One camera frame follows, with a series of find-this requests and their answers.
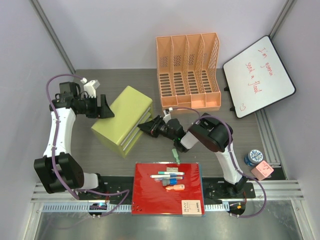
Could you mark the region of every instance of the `black whiteboard edge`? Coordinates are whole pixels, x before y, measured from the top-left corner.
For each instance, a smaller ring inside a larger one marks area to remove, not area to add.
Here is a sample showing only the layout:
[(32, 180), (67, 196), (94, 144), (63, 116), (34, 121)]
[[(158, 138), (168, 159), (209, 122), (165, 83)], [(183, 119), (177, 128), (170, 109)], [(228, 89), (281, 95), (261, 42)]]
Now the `black whiteboard edge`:
[[(282, 66), (283, 66), (286, 74), (288, 75), (288, 77), (289, 77), (289, 79), (290, 79), (290, 81), (291, 81), (291, 83), (292, 83), (292, 86), (293, 86), (293, 88), (294, 88), (294, 91), (293, 91), (293, 93), (291, 93), (290, 95), (285, 96), (285, 97), (279, 99), (278, 101), (274, 101), (274, 102), (270, 103), (269, 105), (264, 106), (264, 107), (262, 107), (262, 108), (259, 108), (258, 110), (253, 111), (253, 112), (250, 112), (250, 113), (248, 113), (247, 115), (244, 115), (244, 116), (242, 116), (242, 117), (238, 117), (237, 112), (234, 111), (234, 112), (235, 112), (235, 116), (236, 116), (238, 119), (243, 119), (244, 117), (247, 117), (247, 116), (250, 115), (250, 114), (253, 114), (253, 113), (255, 113), (255, 112), (258, 112), (258, 111), (260, 111), (260, 110), (262, 110), (262, 109), (264, 109), (264, 108), (266, 108), (266, 107), (269, 107), (269, 106), (272, 105), (272, 104), (275, 104), (275, 103), (277, 103), (277, 102), (282, 101), (283, 99), (286, 99), (286, 98), (288, 98), (288, 97), (291, 97), (293, 94), (295, 94), (295, 93), (297, 92), (297, 88), (296, 88), (294, 82), (292, 81), (292, 78), (291, 78), (291, 76), (289, 75), (289, 73), (288, 73), (288, 71), (287, 71), (287, 68), (286, 68), (286, 66), (284, 65), (284, 62), (282, 61), (282, 59), (281, 59), (281, 57), (280, 57), (280, 55), (279, 55), (279, 53), (278, 53), (278, 51), (277, 51), (277, 49), (276, 49), (276, 47), (275, 47), (274, 43), (272, 42), (272, 40), (271, 40), (271, 38), (270, 38), (269, 35), (265, 35), (265, 36), (261, 37), (259, 40), (255, 41), (255, 42), (252, 43), (250, 46), (248, 46), (246, 49), (242, 50), (242, 51), (239, 52), (237, 55), (233, 56), (229, 61), (227, 61), (227, 62), (225, 62), (225, 63), (223, 64), (222, 69), (223, 69), (223, 74), (224, 74), (224, 77), (225, 77), (227, 86), (229, 86), (229, 85), (228, 85), (228, 79), (227, 79), (226, 72), (225, 72), (225, 64), (227, 64), (228, 62), (230, 62), (232, 59), (234, 59), (236, 56), (238, 56), (239, 54), (241, 54), (242, 52), (244, 52), (245, 50), (247, 50), (248, 48), (250, 48), (250, 47), (251, 47), (252, 45), (254, 45), (255, 43), (259, 42), (259, 41), (260, 41), (261, 39), (263, 39), (264, 37), (268, 37), (268, 38), (269, 38), (269, 40), (270, 40), (270, 42), (271, 42), (271, 44), (272, 44), (272, 46), (273, 46), (273, 48), (274, 48), (274, 51), (275, 51), (276, 55), (277, 55), (278, 58), (280, 59), (280, 62), (281, 62), (281, 64), (282, 64)], [(230, 93), (230, 97), (231, 97), (232, 106), (234, 107), (235, 105), (234, 105), (234, 101), (233, 101), (232, 96), (231, 96), (231, 92), (229, 91), (229, 93)]]

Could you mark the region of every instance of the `red mat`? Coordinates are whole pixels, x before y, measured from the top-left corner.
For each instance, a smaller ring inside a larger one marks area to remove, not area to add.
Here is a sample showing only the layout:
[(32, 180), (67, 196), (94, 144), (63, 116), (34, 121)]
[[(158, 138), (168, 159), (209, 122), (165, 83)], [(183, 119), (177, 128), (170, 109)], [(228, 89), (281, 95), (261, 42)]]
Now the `red mat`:
[[(159, 171), (178, 168), (184, 172), (183, 179), (177, 184), (184, 184), (181, 191), (166, 190), (161, 181), (155, 181), (150, 175), (157, 175)], [(137, 163), (133, 184), (132, 214), (134, 215), (192, 215), (205, 214), (202, 191), (202, 177), (200, 165), (197, 163)]]

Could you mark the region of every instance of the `green box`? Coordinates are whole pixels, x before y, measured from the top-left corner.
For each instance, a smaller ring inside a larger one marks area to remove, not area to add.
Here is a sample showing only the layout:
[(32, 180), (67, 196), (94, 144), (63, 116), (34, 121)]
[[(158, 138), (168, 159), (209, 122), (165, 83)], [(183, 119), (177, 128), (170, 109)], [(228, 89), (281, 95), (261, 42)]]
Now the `green box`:
[(110, 109), (114, 117), (98, 119), (91, 129), (104, 145), (125, 158), (143, 133), (138, 124), (153, 119), (152, 99), (127, 86)]

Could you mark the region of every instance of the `red handwriting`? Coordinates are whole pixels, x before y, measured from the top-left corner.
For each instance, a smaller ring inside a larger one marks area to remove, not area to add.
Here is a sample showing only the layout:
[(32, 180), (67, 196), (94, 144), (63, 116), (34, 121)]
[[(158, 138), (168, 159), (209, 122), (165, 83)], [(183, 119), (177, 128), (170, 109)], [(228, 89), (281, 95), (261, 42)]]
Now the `red handwriting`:
[(246, 68), (249, 70), (249, 73), (253, 72), (255, 69), (251, 66), (251, 62), (246, 64)]
[(240, 106), (240, 111), (244, 111), (247, 107), (242, 103), (242, 106)]
[(272, 72), (271, 66), (269, 65), (269, 63), (267, 62), (264, 66), (261, 66), (261, 68), (266, 68), (267, 71), (269, 72), (269, 75), (272, 76), (274, 73)]
[(252, 84), (248, 83), (248, 86), (253, 86), (254, 94), (257, 94), (258, 92), (262, 92), (262, 89), (258, 89), (258, 84), (260, 84), (260, 81), (255, 81)]
[(267, 57), (266, 52), (268, 52), (268, 51), (267, 51), (267, 49), (265, 47), (262, 50), (258, 50), (258, 51), (262, 54), (264, 59)]

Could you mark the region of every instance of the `robotic arm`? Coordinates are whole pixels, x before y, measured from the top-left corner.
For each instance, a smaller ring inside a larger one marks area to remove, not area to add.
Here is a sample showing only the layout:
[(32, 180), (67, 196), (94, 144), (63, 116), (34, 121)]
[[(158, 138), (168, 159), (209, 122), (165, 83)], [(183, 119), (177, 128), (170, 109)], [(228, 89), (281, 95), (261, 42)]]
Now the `robotic arm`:
[[(197, 142), (201, 142), (207, 149), (214, 152), (218, 158), (223, 171), (223, 178), (226, 182), (226, 191), (231, 196), (241, 193), (247, 178), (242, 176), (233, 164), (230, 154), (235, 160), (237, 169), (240, 169), (234, 153), (233, 143), (230, 146), (231, 151), (227, 150), (229, 135), (226, 127), (216, 119), (203, 118), (195, 122), (188, 129), (188, 132), (185, 132), (176, 118), (171, 119), (169, 109), (163, 112), (164, 117), (158, 115), (155, 119), (142, 123), (138, 127), (151, 137), (157, 138), (162, 135), (173, 140), (173, 145), (183, 153), (191, 149)], [(229, 125), (228, 127), (232, 134), (233, 129)]]
[[(80, 92), (80, 85), (75, 82), (60, 83), (60, 93), (55, 95), (52, 101), (59, 117), (59, 128), (55, 144), (55, 162), (58, 172), (65, 183), (71, 189), (97, 189), (104, 192), (105, 187), (100, 180), (100, 175), (83, 172), (80, 165), (71, 155), (71, 135), (76, 116), (84, 114), (87, 118), (112, 118), (114, 113), (109, 108), (106, 95), (101, 94), (101, 104), (98, 106), (96, 89), (99, 87), (98, 80), (81, 80), (84, 91)], [(52, 147), (56, 131), (56, 115), (51, 110), (51, 131), (43, 157), (34, 161), (34, 169), (40, 178), (45, 190), (49, 193), (64, 192), (66, 189), (57, 178), (52, 163)]]

